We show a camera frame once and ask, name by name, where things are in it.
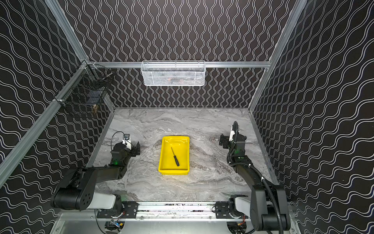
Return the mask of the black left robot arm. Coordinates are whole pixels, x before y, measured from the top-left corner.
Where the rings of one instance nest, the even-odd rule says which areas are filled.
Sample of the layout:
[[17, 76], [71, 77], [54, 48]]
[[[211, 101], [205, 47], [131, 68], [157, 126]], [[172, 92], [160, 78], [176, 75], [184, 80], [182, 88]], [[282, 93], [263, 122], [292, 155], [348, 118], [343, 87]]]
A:
[[96, 184], [122, 179], [130, 158], [140, 155], [140, 143], [117, 143], [111, 154], [110, 164], [106, 166], [69, 169], [51, 197], [51, 206], [63, 210], [88, 209], [94, 199]]

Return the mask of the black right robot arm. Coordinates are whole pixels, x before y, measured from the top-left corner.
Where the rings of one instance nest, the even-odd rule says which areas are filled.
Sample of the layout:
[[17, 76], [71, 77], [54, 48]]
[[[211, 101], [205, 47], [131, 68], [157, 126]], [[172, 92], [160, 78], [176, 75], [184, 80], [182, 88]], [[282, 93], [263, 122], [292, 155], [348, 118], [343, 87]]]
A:
[[220, 135], [219, 145], [228, 149], [227, 162], [240, 175], [251, 190], [248, 205], [240, 205], [234, 198], [235, 211], [250, 218], [256, 231], [278, 231], [282, 234], [291, 228], [288, 201], [285, 190], [266, 179], [245, 154], [246, 136], [235, 134], [232, 137]]

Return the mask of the black screwdriver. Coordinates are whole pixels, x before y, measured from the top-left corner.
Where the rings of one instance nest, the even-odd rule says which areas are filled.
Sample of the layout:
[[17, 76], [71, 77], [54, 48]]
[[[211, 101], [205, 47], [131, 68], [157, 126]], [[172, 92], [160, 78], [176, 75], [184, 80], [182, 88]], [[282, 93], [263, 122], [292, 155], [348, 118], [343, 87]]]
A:
[[171, 147], [171, 151], [172, 151], [172, 153], [173, 153], [173, 158], [174, 158], [174, 160], [175, 160], [175, 163], [176, 163], [177, 167], [179, 167], [179, 166], [180, 166], [179, 160], [178, 160], [176, 154], [174, 153], [174, 150], [173, 150], [172, 147]]

